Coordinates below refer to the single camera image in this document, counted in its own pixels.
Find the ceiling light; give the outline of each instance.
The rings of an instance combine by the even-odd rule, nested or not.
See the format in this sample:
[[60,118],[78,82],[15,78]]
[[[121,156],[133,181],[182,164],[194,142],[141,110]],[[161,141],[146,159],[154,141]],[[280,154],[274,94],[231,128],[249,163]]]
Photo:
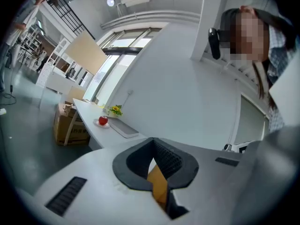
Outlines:
[[42,28],[42,24],[39,20],[38,20],[38,25],[39,25],[40,28]]
[[107,0],[107,5],[110,7],[114,6],[114,0]]

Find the black vent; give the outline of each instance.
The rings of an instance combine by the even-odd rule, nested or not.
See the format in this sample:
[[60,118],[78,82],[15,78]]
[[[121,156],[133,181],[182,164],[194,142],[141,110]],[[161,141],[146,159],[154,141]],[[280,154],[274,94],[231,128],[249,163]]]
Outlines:
[[218,158],[216,158],[215,161],[229,165],[229,166],[233,166],[233,167],[236,167],[239,164],[239,162],[236,160],[232,160],[232,159],[228,159],[228,158],[224,158],[224,157],[218,157]]
[[46,205],[46,208],[63,216],[66,210],[76,198],[79,191],[87,180],[84,178],[74,177],[57,195]]
[[153,159],[152,153],[152,143],[142,146],[128,156],[127,167],[136,175],[147,179],[149,164]]
[[182,167],[182,158],[157,141],[154,144],[154,159],[165,179],[168,179]]

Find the white pillar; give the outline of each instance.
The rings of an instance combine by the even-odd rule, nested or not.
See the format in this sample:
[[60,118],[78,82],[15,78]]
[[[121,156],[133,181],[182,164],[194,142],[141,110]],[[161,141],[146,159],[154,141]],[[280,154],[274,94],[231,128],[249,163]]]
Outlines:
[[200,61],[208,44],[208,30],[216,25],[227,0],[202,0],[202,9],[192,60]]

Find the plaid shirt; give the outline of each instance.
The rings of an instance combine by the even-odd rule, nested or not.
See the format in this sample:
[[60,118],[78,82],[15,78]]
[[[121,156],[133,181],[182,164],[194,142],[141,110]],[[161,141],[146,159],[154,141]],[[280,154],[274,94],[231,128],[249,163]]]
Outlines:
[[[285,36],[272,26],[269,26],[270,46],[269,46],[269,60],[271,64],[268,67],[268,77],[274,84],[277,79],[283,74],[285,68],[292,60],[296,49],[287,50],[285,48]],[[283,119],[277,108],[270,109],[269,131],[281,129],[284,126]]]

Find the small plate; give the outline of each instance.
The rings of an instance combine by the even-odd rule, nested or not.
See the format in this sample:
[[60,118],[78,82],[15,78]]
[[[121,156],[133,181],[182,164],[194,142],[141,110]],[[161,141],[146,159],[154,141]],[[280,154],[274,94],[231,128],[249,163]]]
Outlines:
[[94,124],[101,128],[109,128],[110,125],[106,123],[105,125],[100,125],[98,119],[94,119]]

